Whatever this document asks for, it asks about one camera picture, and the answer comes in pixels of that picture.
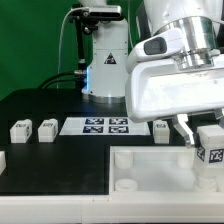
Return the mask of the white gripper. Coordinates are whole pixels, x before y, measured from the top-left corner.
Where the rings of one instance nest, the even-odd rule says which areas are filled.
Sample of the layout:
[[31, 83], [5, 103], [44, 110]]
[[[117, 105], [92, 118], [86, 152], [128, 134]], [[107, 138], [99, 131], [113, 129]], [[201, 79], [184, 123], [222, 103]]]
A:
[[171, 58], [140, 63], [128, 78], [125, 97], [127, 114], [133, 122], [175, 115], [174, 128], [186, 147], [193, 148], [187, 114], [215, 109], [215, 118], [224, 129], [224, 55], [215, 57], [211, 67], [190, 70], [179, 70]]

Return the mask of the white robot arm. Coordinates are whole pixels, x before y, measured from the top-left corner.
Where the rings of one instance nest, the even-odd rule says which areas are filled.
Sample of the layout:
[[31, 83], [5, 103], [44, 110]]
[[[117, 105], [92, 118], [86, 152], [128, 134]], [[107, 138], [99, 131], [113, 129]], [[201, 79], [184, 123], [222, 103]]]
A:
[[224, 0], [143, 0], [136, 14], [141, 40], [133, 48], [119, 6], [80, 2], [93, 25], [85, 98], [124, 101], [136, 123], [171, 119], [192, 146], [188, 117], [224, 107], [224, 54], [217, 41]]

